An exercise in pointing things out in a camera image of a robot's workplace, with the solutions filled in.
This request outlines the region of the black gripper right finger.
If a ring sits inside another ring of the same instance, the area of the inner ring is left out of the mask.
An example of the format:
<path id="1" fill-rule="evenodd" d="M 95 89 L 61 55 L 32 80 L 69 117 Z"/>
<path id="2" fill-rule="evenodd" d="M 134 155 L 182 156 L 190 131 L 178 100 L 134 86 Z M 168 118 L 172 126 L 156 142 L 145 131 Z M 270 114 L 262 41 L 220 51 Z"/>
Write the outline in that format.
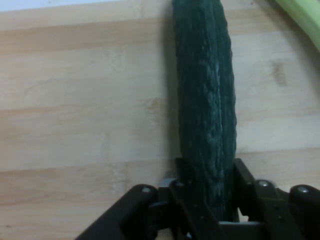
<path id="1" fill-rule="evenodd" d="M 320 191 L 298 184 L 286 192 L 273 182 L 255 179 L 244 162 L 234 160 L 234 200 L 249 222 L 264 226 L 270 240 L 318 240 Z"/>

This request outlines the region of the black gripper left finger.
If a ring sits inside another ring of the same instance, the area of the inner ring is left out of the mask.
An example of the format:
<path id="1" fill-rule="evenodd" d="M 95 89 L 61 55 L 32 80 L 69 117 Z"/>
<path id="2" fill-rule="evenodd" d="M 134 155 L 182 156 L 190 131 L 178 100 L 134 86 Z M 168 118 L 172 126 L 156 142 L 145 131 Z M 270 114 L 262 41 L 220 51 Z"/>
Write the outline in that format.
<path id="1" fill-rule="evenodd" d="M 138 184 L 78 237 L 79 240 L 154 240 L 169 229 L 175 240 L 216 240 L 218 223 L 195 189 L 195 173 L 175 160 L 178 178 L 155 188 Z"/>

